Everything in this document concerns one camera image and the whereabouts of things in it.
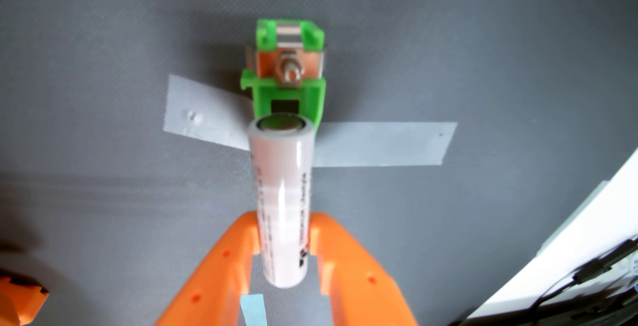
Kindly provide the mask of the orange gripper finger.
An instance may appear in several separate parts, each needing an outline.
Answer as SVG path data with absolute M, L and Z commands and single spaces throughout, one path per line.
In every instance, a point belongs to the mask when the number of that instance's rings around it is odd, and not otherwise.
M 334 325 L 418 325 L 393 278 L 334 218 L 310 217 L 310 253 Z
M 245 212 L 203 258 L 156 325 L 237 325 L 260 252 L 257 213 Z

